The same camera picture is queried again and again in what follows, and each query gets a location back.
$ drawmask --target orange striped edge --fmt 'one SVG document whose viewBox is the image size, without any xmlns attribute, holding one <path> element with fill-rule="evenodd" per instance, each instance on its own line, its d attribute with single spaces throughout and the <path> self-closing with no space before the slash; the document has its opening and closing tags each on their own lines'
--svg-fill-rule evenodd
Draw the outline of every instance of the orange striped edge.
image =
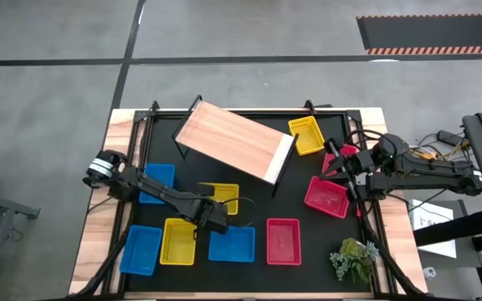
<svg viewBox="0 0 482 301">
<path fill-rule="evenodd" d="M 482 46 L 370 48 L 366 49 L 366 53 L 370 55 L 482 54 Z"/>
<path fill-rule="evenodd" d="M 356 19 L 361 18 L 436 18 L 436 17 L 480 17 L 482 13 L 454 13 L 454 14 L 427 14 L 427 15 L 367 15 L 356 16 Z"/>
</svg>

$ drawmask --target blue basket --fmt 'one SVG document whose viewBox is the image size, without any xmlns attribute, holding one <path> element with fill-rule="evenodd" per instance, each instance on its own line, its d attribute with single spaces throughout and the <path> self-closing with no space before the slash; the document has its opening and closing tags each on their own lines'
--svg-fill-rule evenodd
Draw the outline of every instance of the blue basket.
<svg viewBox="0 0 482 301">
<path fill-rule="evenodd" d="M 160 228 L 131 226 L 120 272 L 151 276 L 156 268 L 162 234 Z"/>
<path fill-rule="evenodd" d="M 208 259 L 253 263 L 255 236 L 256 231 L 252 227 L 228 227 L 226 234 L 211 232 Z"/>
<path fill-rule="evenodd" d="M 176 173 L 176 167 L 172 164 L 152 164 L 146 165 L 144 173 L 147 176 L 158 180 L 159 182 L 172 187 L 174 186 L 174 174 Z M 164 201 L 150 196 L 144 192 L 139 195 L 140 204 L 165 204 Z"/>
</svg>

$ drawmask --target black mat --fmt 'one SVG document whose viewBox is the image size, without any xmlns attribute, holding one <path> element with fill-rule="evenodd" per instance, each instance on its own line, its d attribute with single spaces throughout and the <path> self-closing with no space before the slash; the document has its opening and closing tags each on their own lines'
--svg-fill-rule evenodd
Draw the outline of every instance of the black mat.
<svg viewBox="0 0 482 301">
<path fill-rule="evenodd" d="M 288 133 L 287 121 L 302 115 L 273 115 L 251 119 Z M 324 137 L 345 135 L 344 115 L 317 117 Z M 192 190 L 199 181 L 238 183 L 240 196 L 254 199 L 258 204 L 256 253 L 254 263 L 226 263 L 208 260 L 209 233 L 197 239 L 193 266 L 163 266 L 157 264 L 150 277 L 128 274 L 126 291 L 162 292 L 368 292 L 367 285 L 353 283 L 349 278 L 339 282 L 328 259 L 329 252 L 337 252 L 341 241 L 348 237 L 361 240 L 362 233 L 356 208 L 350 206 L 345 219 L 330 217 L 304 204 L 308 183 L 318 175 L 324 157 L 320 153 L 298 156 L 296 150 L 279 184 L 275 198 L 272 186 L 253 176 L 224 165 L 190 150 L 185 161 L 178 153 L 171 134 L 179 119 L 160 118 L 153 125 L 149 162 L 176 165 L 178 190 Z M 235 221 L 245 223 L 253 217 L 254 209 L 247 202 L 239 203 Z M 174 214 L 163 206 L 139 206 L 136 224 L 160 227 L 165 218 Z M 300 219 L 302 264 L 300 266 L 269 266 L 266 262 L 265 223 L 269 217 Z"/>
<path fill-rule="evenodd" d="M 366 49 L 469 47 L 482 50 L 482 15 L 359 17 Z"/>
</svg>

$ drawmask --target wooden board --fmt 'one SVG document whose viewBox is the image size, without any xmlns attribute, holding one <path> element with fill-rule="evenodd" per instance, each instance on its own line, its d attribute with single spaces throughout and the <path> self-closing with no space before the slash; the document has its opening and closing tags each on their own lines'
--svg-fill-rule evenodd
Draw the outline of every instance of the wooden board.
<svg viewBox="0 0 482 301">
<path fill-rule="evenodd" d="M 182 111 L 177 109 L 160 109 L 161 111 Z M 226 109 L 226 110 L 299 110 L 299 109 Z M 362 117 L 362 124 L 364 129 L 376 130 L 382 133 L 387 132 L 384 116 L 381 108 L 332 108 L 332 109 L 318 109 L 318 110 L 360 110 Z M 110 118 L 109 128 L 107 130 L 104 149 L 111 149 L 127 152 L 130 141 L 131 126 L 133 115 L 136 110 L 120 109 L 113 110 Z M 351 128 L 354 130 L 354 124 L 351 123 Z M 137 138 L 135 162 L 138 160 L 140 138 L 142 135 L 142 127 L 139 129 Z M 373 142 L 368 141 L 368 146 L 372 147 Z M 106 190 L 94 191 L 91 197 L 90 205 L 101 202 L 106 197 Z M 419 289 L 427 292 L 427 284 L 423 277 L 423 270 L 419 261 L 418 250 L 414 241 L 412 226 L 408 220 L 408 213 L 406 205 L 396 199 L 388 197 L 381 201 L 382 222 L 384 224 L 389 251 L 397 264 L 410 280 Z M 129 212 L 130 204 L 126 205 L 125 213 Z M 85 227 L 81 243 L 79 245 L 79 252 L 74 266 L 74 273 L 69 286 L 69 293 L 79 292 L 98 270 L 101 263 L 105 260 L 111 232 L 113 229 L 113 222 L 115 220 L 116 203 L 109 201 L 107 204 L 97 207 L 92 211 L 85 220 Z M 115 266 L 113 280 L 111 282 L 111 292 L 115 292 L 120 273 L 118 272 L 118 264 L 120 258 Z M 386 274 L 382 266 L 382 260 L 377 259 L 377 273 L 381 281 L 383 292 L 387 292 Z M 127 293 L 127 298 L 246 298 L 247 293 L 172 293 L 172 292 L 144 292 L 144 293 Z M 261 298 L 370 298 L 370 293 L 271 293 L 262 295 Z"/>
<path fill-rule="evenodd" d="M 293 137 L 200 101 L 176 142 L 275 184 Z"/>
</svg>

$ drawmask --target black tray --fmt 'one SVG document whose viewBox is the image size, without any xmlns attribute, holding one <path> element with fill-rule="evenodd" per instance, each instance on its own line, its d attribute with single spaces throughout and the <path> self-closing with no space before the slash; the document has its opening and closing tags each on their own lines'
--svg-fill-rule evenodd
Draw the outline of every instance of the black tray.
<svg viewBox="0 0 482 301">
<path fill-rule="evenodd" d="M 195 263 L 192 266 L 162 266 L 157 264 L 150 277 L 122 275 L 120 288 L 124 292 L 369 292 L 361 281 L 338 281 L 329 260 L 341 241 L 353 237 L 363 241 L 362 228 L 356 217 L 356 206 L 349 206 L 346 218 L 330 217 L 304 204 L 304 196 L 312 176 L 321 172 L 323 157 L 319 153 L 299 156 L 296 150 L 285 163 L 287 167 L 275 197 L 273 186 L 256 177 L 227 166 L 220 161 L 190 150 L 185 160 L 172 139 L 172 133 L 182 121 L 185 111 L 154 111 L 148 132 L 143 139 L 142 154 L 146 162 L 169 163 L 176 166 L 175 188 L 194 191 L 200 181 L 237 183 L 240 196 L 256 201 L 258 214 L 251 227 L 256 229 L 254 263 L 225 263 L 208 260 L 209 233 L 197 238 Z M 262 125 L 289 133 L 288 120 L 310 114 L 298 111 L 234 111 Z M 146 111 L 137 111 L 136 118 Z M 316 119 L 325 138 L 345 139 L 350 132 L 345 111 L 318 111 Z M 132 213 L 133 224 L 163 229 L 165 218 L 176 214 L 165 206 L 138 205 Z M 269 266 L 266 262 L 266 220 L 288 217 L 300 220 L 302 264 L 300 266 Z M 245 224 L 254 218 L 254 207 L 239 202 L 239 213 L 232 217 L 233 225 Z"/>
</svg>

